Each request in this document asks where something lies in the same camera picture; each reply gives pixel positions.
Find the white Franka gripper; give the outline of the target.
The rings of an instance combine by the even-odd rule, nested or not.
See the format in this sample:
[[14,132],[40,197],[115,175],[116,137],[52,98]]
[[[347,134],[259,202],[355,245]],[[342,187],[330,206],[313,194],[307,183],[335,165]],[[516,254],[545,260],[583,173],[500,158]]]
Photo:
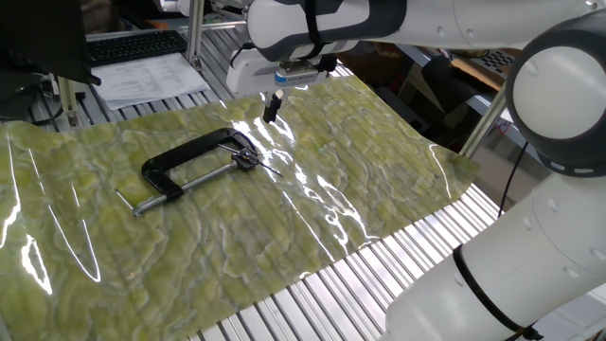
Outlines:
[[276,121],[280,101],[285,97],[285,92],[278,90],[276,84],[278,69],[278,62],[266,60],[256,48],[234,51],[229,62],[226,84],[236,97],[276,92],[264,109],[264,122]]

